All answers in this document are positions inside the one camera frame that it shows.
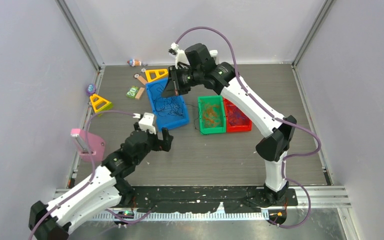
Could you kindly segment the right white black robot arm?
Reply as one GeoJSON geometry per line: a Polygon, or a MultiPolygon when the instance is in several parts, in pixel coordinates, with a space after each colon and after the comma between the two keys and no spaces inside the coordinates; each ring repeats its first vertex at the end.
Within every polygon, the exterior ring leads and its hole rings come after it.
{"type": "Polygon", "coordinates": [[[289,182],[285,178],[282,159],[287,155],[297,120],[271,108],[236,74],[236,68],[227,63],[216,63],[208,48],[196,43],[186,50],[172,43],[169,50],[175,64],[168,68],[168,82],[162,97],[187,94],[192,87],[203,85],[233,103],[257,127],[262,140],[255,146],[265,162],[266,178],[263,196],[271,205],[279,205],[286,197],[289,182]]]}

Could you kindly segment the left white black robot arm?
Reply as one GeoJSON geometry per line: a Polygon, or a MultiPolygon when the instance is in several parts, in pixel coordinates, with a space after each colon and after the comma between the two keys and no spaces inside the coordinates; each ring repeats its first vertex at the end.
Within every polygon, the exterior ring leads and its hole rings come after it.
{"type": "Polygon", "coordinates": [[[30,208],[29,239],[67,240],[83,223],[108,208],[128,207],[135,189],[126,181],[151,151],[171,150],[174,137],[162,128],[162,138],[148,130],[135,130],[120,148],[109,154],[95,171],[63,195],[30,208]]]}

